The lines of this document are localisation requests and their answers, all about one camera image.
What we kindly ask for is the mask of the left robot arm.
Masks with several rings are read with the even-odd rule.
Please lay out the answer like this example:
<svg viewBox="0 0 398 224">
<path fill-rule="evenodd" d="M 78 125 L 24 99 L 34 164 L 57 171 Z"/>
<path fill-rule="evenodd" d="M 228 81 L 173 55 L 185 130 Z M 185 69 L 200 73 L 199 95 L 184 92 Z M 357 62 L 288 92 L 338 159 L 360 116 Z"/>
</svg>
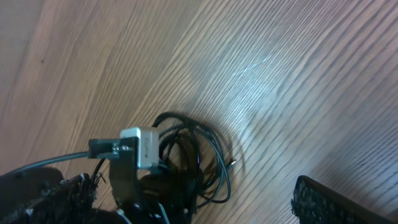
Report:
<svg viewBox="0 0 398 224">
<path fill-rule="evenodd" d="M 139 138 L 91 139 L 87 152 L 40 161 L 1 176 L 1 223 L 190 223 L 203 183 L 200 169 L 176 170 L 161 162 L 138 178 Z M 118 205 L 93 207 L 102 174 L 65 179 L 49 165 L 87 157 L 110 161 L 109 181 Z"/>
</svg>

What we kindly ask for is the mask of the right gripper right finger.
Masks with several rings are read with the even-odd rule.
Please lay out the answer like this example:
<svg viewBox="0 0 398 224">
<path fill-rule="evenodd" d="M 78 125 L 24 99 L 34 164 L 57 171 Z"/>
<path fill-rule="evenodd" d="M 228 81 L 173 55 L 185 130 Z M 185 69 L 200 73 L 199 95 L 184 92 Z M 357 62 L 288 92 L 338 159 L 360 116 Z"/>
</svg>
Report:
<svg viewBox="0 0 398 224">
<path fill-rule="evenodd" d="M 298 176 L 290 205 L 300 224 L 392 223 L 306 175 Z"/>
</svg>

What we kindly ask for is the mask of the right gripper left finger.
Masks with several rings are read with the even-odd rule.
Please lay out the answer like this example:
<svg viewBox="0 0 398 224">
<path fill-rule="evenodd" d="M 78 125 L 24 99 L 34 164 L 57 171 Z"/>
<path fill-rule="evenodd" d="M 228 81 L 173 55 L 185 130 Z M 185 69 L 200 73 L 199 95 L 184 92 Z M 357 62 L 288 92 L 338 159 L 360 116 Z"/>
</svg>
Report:
<svg viewBox="0 0 398 224">
<path fill-rule="evenodd" d="M 98 180 L 9 177 L 1 181 L 1 223 L 96 223 Z"/>
</svg>

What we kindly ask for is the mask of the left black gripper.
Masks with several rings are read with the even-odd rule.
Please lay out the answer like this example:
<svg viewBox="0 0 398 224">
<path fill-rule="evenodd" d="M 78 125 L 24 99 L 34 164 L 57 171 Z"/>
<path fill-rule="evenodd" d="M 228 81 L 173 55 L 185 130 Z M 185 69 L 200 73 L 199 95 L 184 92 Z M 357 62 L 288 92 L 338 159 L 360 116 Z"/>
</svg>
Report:
<svg viewBox="0 0 398 224">
<path fill-rule="evenodd" d="M 162 164 L 138 178 L 138 138 L 119 140 L 119 157 L 110 160 L 113 197 L 128 223 L 190 223 L 197 212 L 202 171 Z"/>
</svg>

